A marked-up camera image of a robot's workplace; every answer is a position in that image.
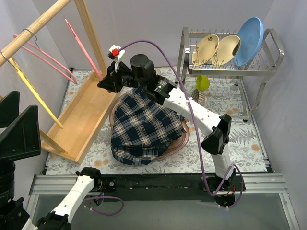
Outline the pink hanger with grey skirt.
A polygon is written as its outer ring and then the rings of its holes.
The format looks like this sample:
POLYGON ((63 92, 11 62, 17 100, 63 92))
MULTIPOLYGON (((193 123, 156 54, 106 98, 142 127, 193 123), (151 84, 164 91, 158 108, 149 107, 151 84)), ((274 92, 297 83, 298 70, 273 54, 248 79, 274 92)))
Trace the pink hanger with grey skirt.
POLYGON ((32 55, 34 55, 41 61, 45 62, 47 65, 52 67, 59 74, 63 75, 73 84, 77 84, 75 75, 66 66, 60 63, 57 59, 53 58, 50 54, 42 50, 37 45, 36 41, 35 41, 35 45, 32 44, 31 42, 27 42, 24 46, 22 46, 22 49, 26 50, 27 52, 31 53, 32 55))

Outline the pink hanger with plaid skirt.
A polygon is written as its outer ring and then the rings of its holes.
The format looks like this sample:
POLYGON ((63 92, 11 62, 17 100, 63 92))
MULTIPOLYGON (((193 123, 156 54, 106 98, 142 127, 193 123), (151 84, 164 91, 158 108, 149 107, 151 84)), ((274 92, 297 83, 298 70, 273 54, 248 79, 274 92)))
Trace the pink hanger with plaid skirt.
POLYGON ((97 74, 97 76, 99 77, 100 80, 103 80, 104 78, 102 77, 101 72, 98 70, 98 68, 96 67, 94 61, 91 59, 90 55, 88 54, 87 50, 85 49, 84 45, 82 44, 80 38, 78 37, 78 35, 76 34, 76 32, 74 31, 73 27, 71 26, 71 24, 69 23, 69 21, 65 18, 65 23, 68 26, 69 30, 71 31, 72 35, 74 36, 77 44, 79 45, 80 49, 82 50, 82 52, 84 53, 84 55, 86 56, 88 62, 91 64, 91 66, 93 67, 93 70, 95 71, 95 73, 97 74))

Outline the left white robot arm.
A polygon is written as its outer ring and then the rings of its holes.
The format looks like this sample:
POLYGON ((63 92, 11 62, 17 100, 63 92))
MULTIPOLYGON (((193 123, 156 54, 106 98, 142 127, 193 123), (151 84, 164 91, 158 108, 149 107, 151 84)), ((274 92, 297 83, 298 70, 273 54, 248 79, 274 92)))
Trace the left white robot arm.
POLYGON ((90 191, 102 186, 100 171, 83 168, 63 200, 36 224, 24 209, 24 198, 14 199, 15 161, 41 153, 38 107, 19 111, 20 93, 12 91, 0 100, 0 228, 2 230, 69 230, 71 220, 90 191))

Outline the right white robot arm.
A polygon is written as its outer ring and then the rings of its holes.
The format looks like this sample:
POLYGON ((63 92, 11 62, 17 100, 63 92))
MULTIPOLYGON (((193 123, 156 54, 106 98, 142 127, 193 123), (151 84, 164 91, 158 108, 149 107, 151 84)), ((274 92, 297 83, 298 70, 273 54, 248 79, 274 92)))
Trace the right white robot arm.
POLYGON ((231 116, 220 116, 186 97, 174 82, 156 73, 154 63, 146 55, 134 55, 130 65, 113 61, 97 86, 114 93, 123 87, 142 89, 148 99, 191 121, 195 129, 206 136, 200 145, 212 156, 218 187, 225 191, 230 189, 235 184, 236 174, 228 152, 231 116))

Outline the navy beige plaid skirt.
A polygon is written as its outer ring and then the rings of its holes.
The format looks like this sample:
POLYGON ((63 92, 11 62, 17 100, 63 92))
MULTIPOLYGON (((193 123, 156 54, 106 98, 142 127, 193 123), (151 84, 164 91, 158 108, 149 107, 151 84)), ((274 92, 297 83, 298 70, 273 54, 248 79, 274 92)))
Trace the navy beige plaid skirt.
POLYGON ((118 102, 111 136, 113 157, 125 165, 147 165, 185 135, 184 117, 133 88, 118 102))

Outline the yellow hanger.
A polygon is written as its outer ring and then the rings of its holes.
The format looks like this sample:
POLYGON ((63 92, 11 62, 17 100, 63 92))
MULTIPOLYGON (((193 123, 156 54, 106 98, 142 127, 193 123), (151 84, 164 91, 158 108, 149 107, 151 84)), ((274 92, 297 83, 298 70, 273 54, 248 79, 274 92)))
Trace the yellow hanger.
POLYGON ((29 79, 26 77, 25 73, 20 69, 19 65, 17 64, 16 60, 11 57, 9 59, 7 59, 5 57, 5 55, 2 53, 2 51, 0 52, 0 54, 4 57, 4 59, 10 63, 15 71, 17 72, 17 74, 19 75, 19 77, 21 78, 21 80, 24 82, 24 84, 27 86, 27 88, 30 90, 30 92, 32 93, 32 95, 38 100, 38 102, 43 106, 44 110, 49 114, 49 116, 53 119, 53 121, 61 128, 63 129, 64 126, 63 124, 58 120, 58 118, 52 113, 52 111, 50 110, 50 108, 47 106, 47 104, 45 103, 45 101, 41 98, 41 96, 39 95, 39 93, 35 90, 34 86, 31 84, 31 82, 29 81, 29 79))

